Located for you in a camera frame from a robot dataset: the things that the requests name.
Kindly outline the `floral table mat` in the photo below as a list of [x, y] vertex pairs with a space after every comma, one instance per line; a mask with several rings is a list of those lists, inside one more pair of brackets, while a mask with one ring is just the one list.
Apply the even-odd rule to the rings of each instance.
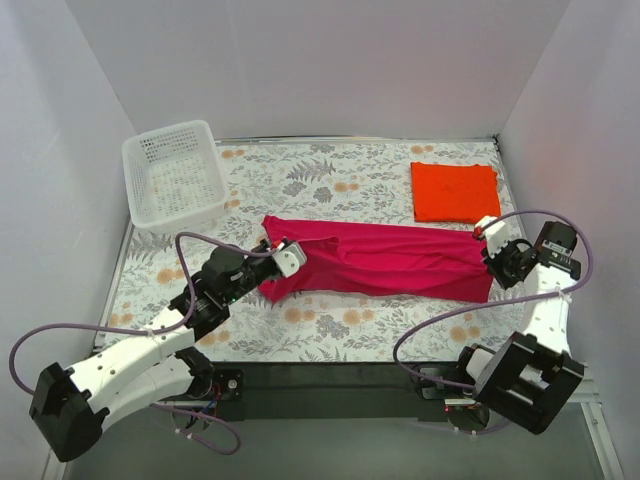
[[[224, 215], [198, 226], [204, 235], [250, 248], [264, 235], [263, 218], [410, 225], [412, 162], [490, 166], [498, 174], [502, 210], [515, 209], [493, 141], [430, 143], [251, 143], [219, 145], [230, 185]], [[125, 243], [108, 307], [111, 328], [149, 322], [198, 270], [208, 245], [188, 239], [178, 260], [174, 238], [137, 229]], [[271, 303], [252, 293], [231, 318], [200, 340], [215, 361], [387, 362], [396, 342], [407, 359], [453, 361], [466, 345], [498, 348], [518, 327], [521, 287], [493, 287], [496, 307], [466, 314], [452, 301], [414, 296], [367, 297], [297, 293]]]

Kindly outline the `aluminium frame rail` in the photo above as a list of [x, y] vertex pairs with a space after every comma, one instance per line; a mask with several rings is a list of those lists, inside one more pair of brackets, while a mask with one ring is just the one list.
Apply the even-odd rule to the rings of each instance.
[[118, 423], [48, 479], [600, 479], [592, 434], [598, 393], [586, 379], [549, 429], [535, 436], [482, 407], [444, 422], [416, 418], [243, 420], [204, 430], [211, 452], [147, 409]]

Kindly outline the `folded orange t shirt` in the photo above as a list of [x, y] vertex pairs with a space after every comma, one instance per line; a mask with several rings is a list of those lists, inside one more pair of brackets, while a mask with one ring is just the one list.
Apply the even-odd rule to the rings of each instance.
[[501, 215], [498, 174], [490, 166], [412, 162], [410, 173], [417, 222], [476, 224]]

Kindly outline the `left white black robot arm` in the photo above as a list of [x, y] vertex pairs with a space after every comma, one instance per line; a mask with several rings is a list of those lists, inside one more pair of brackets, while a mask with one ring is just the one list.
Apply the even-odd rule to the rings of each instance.
[[169, 397], [205, 398], [214, 368], [198, 340], [230, 316], [230, 307], [263, 283], [305, 265], [298, 243], [262, 241], [250, 251], [216, 243], [185, 290], [154, 319], [113, 346], [69, 367], [40, 374], [29, 415], [61, 462], [77, 459], [119, 420]]

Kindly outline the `magenta t shirt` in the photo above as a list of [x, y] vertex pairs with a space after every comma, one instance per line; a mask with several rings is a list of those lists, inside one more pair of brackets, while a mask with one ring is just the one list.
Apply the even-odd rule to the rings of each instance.
[[484, 303], [493, 279], [484, 245], [464, 231], [399, 225], [285, 220], [266, 216], [271, 240], [298, 242], [306, 264], [290, 278], [259, 287], [279, 302], [302, 291], [415, 295]]

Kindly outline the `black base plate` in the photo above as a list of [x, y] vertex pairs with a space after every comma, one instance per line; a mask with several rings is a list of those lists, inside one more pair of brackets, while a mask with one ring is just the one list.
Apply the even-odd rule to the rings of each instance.
[[200, 398], [174, 399], [184, 406], [221, 398], [216, 413], [227, 421], [416, 418], [444, 422], [470, 406], [471, 393], [445, 385], [461, 381], [453, 362], [414, 363], [217, 363], [214, 383]]

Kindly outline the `white plastic basket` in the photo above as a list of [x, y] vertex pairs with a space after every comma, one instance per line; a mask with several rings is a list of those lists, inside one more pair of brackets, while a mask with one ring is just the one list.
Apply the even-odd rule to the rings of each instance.
[[136, 135], [123, 143], [121, 153], [136, 228], [165, 234], [224, 214], [230, 189], [206, 121]]

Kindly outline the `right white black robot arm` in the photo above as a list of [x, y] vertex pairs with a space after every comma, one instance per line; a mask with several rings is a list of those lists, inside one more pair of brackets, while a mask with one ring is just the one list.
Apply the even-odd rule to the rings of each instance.
[[497, 351], [474, 344], [464, 348], [452, 373], [462, 396], [498, 413], [533, 434], [543, 433], [584, 378], [567, 338], [569, 288], [581, 277], [574, 259], [577, 232], [544, 223], [536, 241], [516, 238], [506, 222], [485, 216], [474, 234], [485, 241], [483, 262], [500, 287], [523, 284], [527, 301], [518, 329]]

